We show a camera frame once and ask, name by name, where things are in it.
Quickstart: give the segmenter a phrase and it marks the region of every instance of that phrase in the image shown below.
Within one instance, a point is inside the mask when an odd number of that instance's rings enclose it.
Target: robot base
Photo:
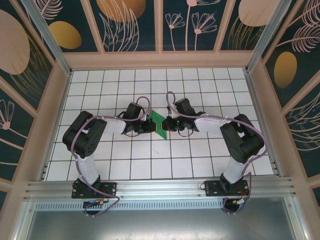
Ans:
[[[106,194],[116,195],[117,183],[116,182],[101,182],[99,178],[92,184],[95,189]],[[103,199],[104,196],[100,193],[93,191],[79,178],[72,184],[72,199]]]
[[[220,180],[215,181],[205,181],[204,182],[204,190],[205,195],[207,197],[240,197],[241,191],[239,191],[240,188],[245,194],[249,194],[249,187],[248,182],[246,180],[239,180],[235,184],[232,185],[232,188],[226,192],[221,187]]]

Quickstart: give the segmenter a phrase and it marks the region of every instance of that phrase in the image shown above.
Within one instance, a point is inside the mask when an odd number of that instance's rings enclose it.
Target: green object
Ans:
[[[162,122],[166,119],[165,117],[161,116],[154,110],[151,110],[150,115],[146,119],[151,119],[152,122],[156,124],[155,133],[159,136],[163,137],[163,139],[167,140],[167,131],[162,129]]]

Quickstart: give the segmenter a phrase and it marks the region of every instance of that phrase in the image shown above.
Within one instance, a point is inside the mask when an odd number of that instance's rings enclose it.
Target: white tiled floor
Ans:
[[[73,181],[78,177],[74,158],[62,137],[82,110],[114,116],[140,96],[166,117],[166,92],[176,100],[188,98],[197,112],[235,117],[248,116],[260,129],[241,68],[187,68],[75,71],[57,131],[46,181]],[[147,101],[139,102],[147,107]],[[128,137],[103,135],[94,153],[102,180],[218,177],[226,169],[229,152],[218,135],[188,131],[168,132],[168,140],[156,133]],[[268,156],[249,166],[254,175],[273,175]]]

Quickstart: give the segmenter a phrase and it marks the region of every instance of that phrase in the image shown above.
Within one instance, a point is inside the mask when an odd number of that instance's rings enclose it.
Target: enclosure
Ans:
[[[1,239],[317,239],[319,26],[319,0],[1,1]],[[167,92],[263,133],[246,209],[202,189],[227,168],[224,137],[159,123],[102,135],[95,167],[120,200],[86,217],[63,135],[142,96],[163,121]]]

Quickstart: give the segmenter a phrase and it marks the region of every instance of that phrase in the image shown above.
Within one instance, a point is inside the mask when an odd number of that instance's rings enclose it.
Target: white arm segment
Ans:
[[[126,123],[119,119],[104,119],[107,124],[103,131],[103,134],[122,134],[125,130]],[[79,168],[84,176],[84,178],[89,182],[90,185],[94,184],[94,182],[98,179],[99,173],[95,164],[94,153],[90,156],[86,156],[85,158],[80,158],[78,156]]]
[[[222,133],[220,131],[220,127],[228,122],[224,120],[218,120],[214,118],[204,117],[198,118],[195,121],[195,126],[200,132],[208,132],[213,133],[215,135],[221,136]],[[245,164],[237,162],[232,157],[230,157],[229,163],[226,167],[226,170],[223,172],[223,176],[228,180],[229,183],[234,184],[239,179],[242,178],[242,171]]]

